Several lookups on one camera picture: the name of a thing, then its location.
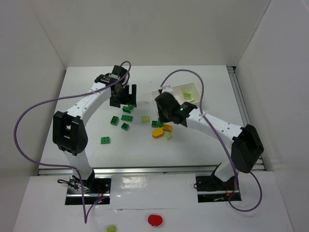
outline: yellow block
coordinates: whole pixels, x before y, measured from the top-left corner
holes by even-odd
[[[153,138],[157,139],[160,138],[164,134],[164,131],[162,128],[157,128],[153,130]]]
[[[172,132],[173,127],[172,127],[171,125],[164,124],[164,126],[163,126],[163,130],[165,130],[165,131],[169,131],[169,132]]]

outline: metal frame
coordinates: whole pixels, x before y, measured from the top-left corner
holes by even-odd
[[[233,91],[236,97],[241,119],[244,125],[250,124],[249,115],[243,99],[234,67],[227,67]],[[174,166],[174,167],[127,167],[127,168],[94,168],[96,178],[115,175],[145,175],[145,174],[175,174],[175,173],[201,173],[209,175],[215,169],[211,166]],[[262,158],[258,160],[253,171],[265,171]],[[39,169],[38,175],[72,175],[70,169]]]

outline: dark green block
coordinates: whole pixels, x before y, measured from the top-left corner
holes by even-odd
[[[132,116],[128,116],[128,115],[122,115],[122,116],[121,116],[121,120],[123,120],[123,121],[128,121],[128,122],[132,122],[133,117],[132,117]]]
[[[131,109],[127,106],[123,106],[122,110],[123,110],[123,112],[129,113],[129,114],[131,113]]]
[[[151,127],[154,127],[154,128],[158,127],[158,122],[157,121],[152,121]]]
[[[119,118],[117,116],[113,116],[111,120],[111,124],[117,126]]]
[[[102,137],[101,144],[109,144],[111,143],[111,139],[109,137]]]
[[[129,125],[127,123],[124,123],[122,124],[121,129],[126,131],[127,129],[129,129]]]
[[[164,122],[161,122],[161,120],[158,118],[158,127],[163,127],[164,126]]]

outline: red object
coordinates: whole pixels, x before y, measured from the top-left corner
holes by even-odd
[[[148,217],[148,222],[149,222],[149,224],[152,225],[152,226],[159,226],[159,225],[162,224],[163,219],[162,219],[162,217],[159,216],[159,215],[152,215],[152,214],[151,214],[151,215]]]

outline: light green block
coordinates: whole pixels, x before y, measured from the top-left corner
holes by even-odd
[[[106,232],[115,232],[115,231],[116,231],[115,226],[110,226],[110,227],[106,228]]]
[[[142,116],[141,122],[150,122],[150,117],[149,116]]]
[[[191,100],[191,93],[183,93],[183,98],[186,100]]]
[[[173,137],[172,132],[165,132],[165,133],[164,133],[164,137],[165,137],[167,140],[170,140],[170,139]]]

